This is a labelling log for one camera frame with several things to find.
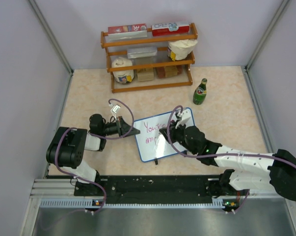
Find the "blue framed whiteboard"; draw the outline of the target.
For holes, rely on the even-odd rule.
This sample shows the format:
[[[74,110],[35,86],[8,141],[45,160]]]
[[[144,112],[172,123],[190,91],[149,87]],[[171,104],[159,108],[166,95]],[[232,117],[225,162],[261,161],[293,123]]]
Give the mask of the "blue framed whiteboard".
[[[166,112],[138,119],[134,122],[134,128],[140,131],[139,134],[135,135],[135,140],[142,162],[154,161],[177,154],[159,132],[161,128],[166,128],[170,114],[171,112]]]

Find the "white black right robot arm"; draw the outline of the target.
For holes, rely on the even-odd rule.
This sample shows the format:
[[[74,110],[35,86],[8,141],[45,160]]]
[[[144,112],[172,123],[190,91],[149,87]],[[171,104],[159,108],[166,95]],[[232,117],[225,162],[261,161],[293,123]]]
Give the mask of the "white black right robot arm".
[[[185,151],[179,154],[194,158],[207,166],[226,170],[219,176],[224,194],[241,190],[275,191],[296,202],[296,158],[287,150],[275,153],[251,153],[236,150],[206,139],[196,126],[170,124],[159,132],[173,146],[178,143]]]

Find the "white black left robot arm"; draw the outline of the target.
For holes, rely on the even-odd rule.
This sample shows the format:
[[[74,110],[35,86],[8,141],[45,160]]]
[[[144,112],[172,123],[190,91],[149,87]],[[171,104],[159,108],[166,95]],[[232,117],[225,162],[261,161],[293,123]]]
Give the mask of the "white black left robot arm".
[[[100,114],[93,114],[89,118],[89,128],[58,128],[47,149],[46,160],[50,164],[58,163],[64,172],[81,177],[78,181],[85,183],[86,191],[97,195],[101,192],[102,183],[99,173],[83,160],[84,151],[103,151],[107,142],[105,137],[115,134],[128,137],[140,134],[140,130],[127,124],[122,116],[111,117],[110,122],[106,122]]]

